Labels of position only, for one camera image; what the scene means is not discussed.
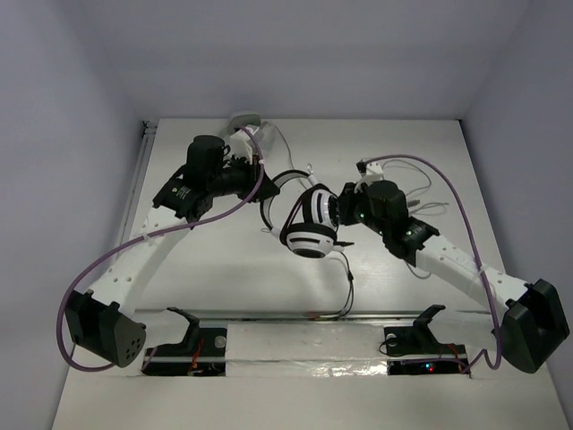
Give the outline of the black and white headphones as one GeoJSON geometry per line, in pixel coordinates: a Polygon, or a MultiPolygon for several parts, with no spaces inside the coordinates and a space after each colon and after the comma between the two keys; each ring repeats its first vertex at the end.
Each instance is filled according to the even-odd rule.
{"type": "Polygon", "coordinates": [[[260,204],[260,215],[266,229],[290,252],[310,259],[321,259],[331,252],[343,253],[354,242],[339,241],[340,226],[337,196],[314,174],[286,170],[272,179],[272,184],[281,191],[282,187],[295,179],[306,180],[310,187],[295,201],[281,228],[271,222],[270,209],[274,196],[260,204]]]}

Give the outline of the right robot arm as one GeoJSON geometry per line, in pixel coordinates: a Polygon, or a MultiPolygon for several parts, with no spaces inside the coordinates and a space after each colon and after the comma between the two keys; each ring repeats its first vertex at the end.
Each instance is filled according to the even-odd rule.
{"type": "Polygon", "coordinates": [[[347,183],[338,205],[342,225],[364,225],[393,256],[445,281],[485,310],[431,305],[411,325],[386,331],[382,344],[390,356],[439,354],[457,344],[500,353],[517,370],[533,374],[569,336],[559,293],[550,282],[527,282],[479,263],[437,228],[411,216],[395,183],[347,183]]]}

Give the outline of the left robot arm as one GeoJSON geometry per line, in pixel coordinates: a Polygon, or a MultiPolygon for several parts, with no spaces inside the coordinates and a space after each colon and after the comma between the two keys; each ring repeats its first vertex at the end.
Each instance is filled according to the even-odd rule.
{"type": "Polygon", "coordinates": [[[101,255],[67,288],[57,311],[56,343],[68,366],[85,373],[129,366],[148,335],[133,314],[168,254],[198,226],[275,194],[262,134],[237,126],[233,136],[237,149],[216,135],[194,137],[185,163],[153,198],[139,235],[101,255]]]}

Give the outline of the white foam block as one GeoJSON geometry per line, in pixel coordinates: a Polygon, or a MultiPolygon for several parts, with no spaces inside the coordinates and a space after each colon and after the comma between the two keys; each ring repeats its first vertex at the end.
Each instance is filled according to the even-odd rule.
{"type": "Polygon", "coordinates": [[[366,377],[388,374],[383,327],[350,322],[241,323],[227,329],[230,377],[366,377]]]}

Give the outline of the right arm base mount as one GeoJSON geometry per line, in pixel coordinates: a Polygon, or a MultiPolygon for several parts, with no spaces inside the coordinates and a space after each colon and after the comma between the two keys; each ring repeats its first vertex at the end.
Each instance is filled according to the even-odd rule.
{"type": "Polygon", "coordinates": [[[444,305],[432,305],[410,325],[384,329],[385,338],[378,350],[389,360],[390,376],[470,374],[466,347],[439,343],[430,331],[433,318],[445,309],[444,305]]]}

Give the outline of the aluminium rail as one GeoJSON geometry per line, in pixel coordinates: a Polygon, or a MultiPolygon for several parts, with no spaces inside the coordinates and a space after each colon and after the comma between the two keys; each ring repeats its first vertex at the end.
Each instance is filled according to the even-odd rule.
{"type": "MultiPolygon", "coordinates": [[[[197,310],[184,309],[183,311],[192,314],[200,319],[211,320],[237,320],[237,321],[255,321],[255,320],[309,320],[311,315],[302,311],[229,311],[229,310],[197,310]]],[[[420,315],[422,310],[414,311],[360,311],[352,310],[343,316],[347,320],[412,320],[420,315]]]]}

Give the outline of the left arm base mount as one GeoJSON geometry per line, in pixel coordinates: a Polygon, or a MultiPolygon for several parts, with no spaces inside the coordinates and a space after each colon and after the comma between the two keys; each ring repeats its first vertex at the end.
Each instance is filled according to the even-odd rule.
{"type": "Polygon", "coordinates": [[[200,319],[185,310],[169,307],[185,320],[184,334],[177,343],[148,348],[141,365],[146,376],[225,376],[227,327],[202,327],[200,319]]]}

